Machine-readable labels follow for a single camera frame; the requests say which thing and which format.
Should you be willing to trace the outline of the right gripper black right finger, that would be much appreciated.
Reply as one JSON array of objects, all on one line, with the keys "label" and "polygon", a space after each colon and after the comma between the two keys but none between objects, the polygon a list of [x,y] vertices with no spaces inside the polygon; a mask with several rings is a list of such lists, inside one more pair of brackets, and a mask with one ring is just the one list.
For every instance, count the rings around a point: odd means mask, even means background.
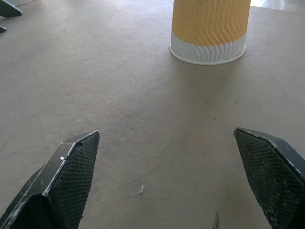
[{"label": "right gripper black right finger", "polygon": [[272,229],[305,229],[305,159],[285,140],[236,128],[250,188]]}]

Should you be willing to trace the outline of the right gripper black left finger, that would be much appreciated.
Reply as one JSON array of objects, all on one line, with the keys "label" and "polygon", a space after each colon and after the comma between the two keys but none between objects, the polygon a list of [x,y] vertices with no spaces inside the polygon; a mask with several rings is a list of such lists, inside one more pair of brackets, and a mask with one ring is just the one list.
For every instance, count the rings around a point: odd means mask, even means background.
[{"label": "right gripper black left finger", "polygon": [[99,140],[95,130],[61,142],[7,207],[0,229],[78,229],[92,186]]}]

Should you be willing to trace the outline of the yellow and white paper cup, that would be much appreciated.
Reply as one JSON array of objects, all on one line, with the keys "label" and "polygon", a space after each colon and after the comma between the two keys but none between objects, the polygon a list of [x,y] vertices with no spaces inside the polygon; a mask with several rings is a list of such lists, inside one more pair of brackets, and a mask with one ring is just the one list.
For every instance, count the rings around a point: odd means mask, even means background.
[{"label": "yellow and white paper cup", "polygon": [[170,52],[197,65],[242,57],[251,0],[174,0]]}]

